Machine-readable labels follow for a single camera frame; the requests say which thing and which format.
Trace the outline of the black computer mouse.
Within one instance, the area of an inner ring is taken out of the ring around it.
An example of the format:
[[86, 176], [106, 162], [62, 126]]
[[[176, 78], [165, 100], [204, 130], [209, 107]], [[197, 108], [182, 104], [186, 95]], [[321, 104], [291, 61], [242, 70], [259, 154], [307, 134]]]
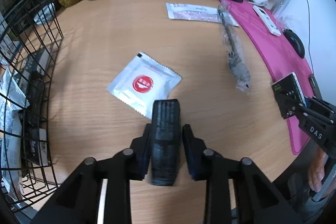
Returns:
[[304, 45], [301, 41], [301, 39], [298, 37], [297, 34], [295, 34], [292, 30], [290, 29], [285, 29], [283, 31], [284, 36], [290, 42], [291, 46], [295, 50], [295, 52], [298, 54], [298, 56], [301, 59], [305, 58], [305, 48]]

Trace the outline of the white sachet red circle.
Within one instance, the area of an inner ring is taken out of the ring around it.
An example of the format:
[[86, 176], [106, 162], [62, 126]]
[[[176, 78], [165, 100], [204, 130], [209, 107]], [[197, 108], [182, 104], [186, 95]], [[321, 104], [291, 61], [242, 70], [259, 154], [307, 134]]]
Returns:
[[140, 52], [109, 84], [107, 91], [151, 119], [154, 101], [166, 100], [181, 80], [178, 73]]

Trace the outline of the white remote control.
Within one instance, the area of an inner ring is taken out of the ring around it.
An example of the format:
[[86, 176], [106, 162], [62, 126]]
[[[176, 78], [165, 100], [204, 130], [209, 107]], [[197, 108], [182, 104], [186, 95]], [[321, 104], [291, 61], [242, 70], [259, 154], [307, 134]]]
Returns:
[[261, 19], [261, 21], [263, 22], [264, 26], [267, 28], [270, 34], [277, 36], [277, 37], [281, 35], [281, 32], [276, 27], [276, 24], [272, 21], [272, 19], [265, 12], [264, 9], [256, 5], [253, 5], [252, 9], [256, 12], [256, 14]]

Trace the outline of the black white small box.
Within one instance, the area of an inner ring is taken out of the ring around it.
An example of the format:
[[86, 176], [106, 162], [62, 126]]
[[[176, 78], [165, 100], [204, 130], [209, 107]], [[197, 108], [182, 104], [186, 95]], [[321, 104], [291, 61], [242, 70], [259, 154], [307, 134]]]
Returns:
[[38, 127], [29, 128], [26, 137], [23, 151], [25, 152], [27, 161], [38, 166], [47, 166], [49, 160], [46, 129]]

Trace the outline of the black tissue pack in basket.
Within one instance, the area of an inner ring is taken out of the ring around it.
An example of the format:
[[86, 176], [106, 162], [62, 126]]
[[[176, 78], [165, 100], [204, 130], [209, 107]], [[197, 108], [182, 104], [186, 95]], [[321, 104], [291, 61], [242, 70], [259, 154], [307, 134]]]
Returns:
[[42, 103], [45, 91], [45, 83], [41, 79], [33, 79], [29, 84], [27, 99], [29, 106], [26, 107], [26, 123], [30, 128], [38, 127], [41, 119], [44, 119], [42, 111]]

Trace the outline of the flat pink white packet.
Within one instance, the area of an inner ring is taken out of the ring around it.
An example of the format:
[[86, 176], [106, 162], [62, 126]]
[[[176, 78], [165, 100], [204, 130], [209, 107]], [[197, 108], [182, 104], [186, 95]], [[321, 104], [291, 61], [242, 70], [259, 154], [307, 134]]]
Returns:
[[217, 8], [185, 3], [166, 3], [166, 9], [168, 18], [172, 20], [221, 23], [224, 19], [229, 25], [239, 27], [238, 22], [229, 13], [226, 3], [220, 3]]

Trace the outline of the white wet wipe pack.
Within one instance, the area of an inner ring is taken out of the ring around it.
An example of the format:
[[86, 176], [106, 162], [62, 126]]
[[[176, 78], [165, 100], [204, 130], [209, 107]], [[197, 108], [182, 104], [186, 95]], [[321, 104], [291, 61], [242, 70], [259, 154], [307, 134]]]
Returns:
[[18, 111], [6, 109], [1, 112], [1, 130], [5, 137], [1, 141], [1, 170], [4, 186], [9, 196], [22, 199], [21, 136], [22, 125]]
[[7, 106], [13, 111], [23, 110], [30, 105], [26, 95], [21, 91], [9, 68], [7, 68], [2, 75], [1, 98], [6, 100]]

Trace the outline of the blue white ceramic bowl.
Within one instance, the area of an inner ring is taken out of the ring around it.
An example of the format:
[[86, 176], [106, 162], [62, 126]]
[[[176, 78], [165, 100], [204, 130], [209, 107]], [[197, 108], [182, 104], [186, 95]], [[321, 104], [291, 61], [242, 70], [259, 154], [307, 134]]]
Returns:
[[37, 14], [34, 16], [34, 22], [39, 25], [45, 25], [51, 22], [55, 17], [55, 6], [53, 3], [50, 3], [44, 6]]

